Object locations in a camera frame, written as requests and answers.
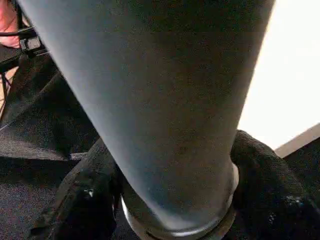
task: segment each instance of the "gray metal pole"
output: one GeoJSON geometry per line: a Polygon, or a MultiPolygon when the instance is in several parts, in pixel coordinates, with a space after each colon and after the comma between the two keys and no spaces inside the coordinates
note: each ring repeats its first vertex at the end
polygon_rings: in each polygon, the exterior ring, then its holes
{"type": "Polygon", "coordinates": [[[201,237],[229,209],[272,3],[20,1],[126,177],[126,208],[157,238],[201,237]]]}

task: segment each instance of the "black fabric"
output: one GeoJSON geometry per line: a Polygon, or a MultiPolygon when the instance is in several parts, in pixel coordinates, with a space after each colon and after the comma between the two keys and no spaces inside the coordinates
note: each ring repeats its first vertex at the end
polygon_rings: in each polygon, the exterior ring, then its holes
{"type": "Polygon", "coordinates": [[[5,104],[0,157],[67,160],[99,138],[66,81],[48,56],[18,69],[5,104]]]}
{"type": "Polygon", "coordinates": [[[6,47],[0,44],[0,63],[21,54],[20,48],[6,47]]]}
{"type": "Polygon", "coordinates": [[[319,209],[286,162],[270,147],[238,131],[231,159],[240,175],[233,203],[251,236],[319,239],[319,209]]]}
{"type": "Polygon", "coordinates": [[[0,158],[0,239],[26,239],[76,162],[0,158]]]}
{"type": "Polygon", "coordinates": [[[117,167],[102,140],[63,179],[29,239],[109,239],[120,192],[117,167]]]}
{"type": "Polygon", "coordinates": [[[116,229],[113,232],[111,240],[140,240],[135,232],[129,226],[126,220],[121,203],[116,212],[116,229]]]}
{"type": "Polygon", "coordinates": [[[285,158],[310,198],[320,206],[320,138],[285,158]]]}

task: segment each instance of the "white wall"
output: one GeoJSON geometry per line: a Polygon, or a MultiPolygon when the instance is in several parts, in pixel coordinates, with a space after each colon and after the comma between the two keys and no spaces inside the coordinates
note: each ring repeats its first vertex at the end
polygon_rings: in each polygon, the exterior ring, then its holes
{"type": "MultiPolygon", "coordinates": [[[[277,150],[318,123],[320,1],[278,0],[238,128],[277,150]]],[[[281,155],[294,150],[289,147],[281,155]]]]}

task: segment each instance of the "gray pipe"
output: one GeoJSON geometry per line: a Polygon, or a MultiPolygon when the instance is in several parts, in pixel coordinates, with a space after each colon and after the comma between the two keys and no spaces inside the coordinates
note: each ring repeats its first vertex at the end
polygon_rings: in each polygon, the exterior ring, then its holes
{"type": "Polygon", "coordinates": [[[214,228],[273,1],[20,3],[126,177],[129,212],[158,238],[214,228]]]}

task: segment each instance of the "pink object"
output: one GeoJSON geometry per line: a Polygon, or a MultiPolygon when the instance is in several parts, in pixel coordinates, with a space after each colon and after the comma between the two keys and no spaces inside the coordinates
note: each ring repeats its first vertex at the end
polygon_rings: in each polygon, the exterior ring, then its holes
{"type": "MultiPolygon", "coordinates": [[[[8,0],[0,0],[0,32],[16,32],[17,14],[12,4],[8,0]]],[[[0,37],[0,44],[11,48],[19,48],[19,37],[0,37]]]]}

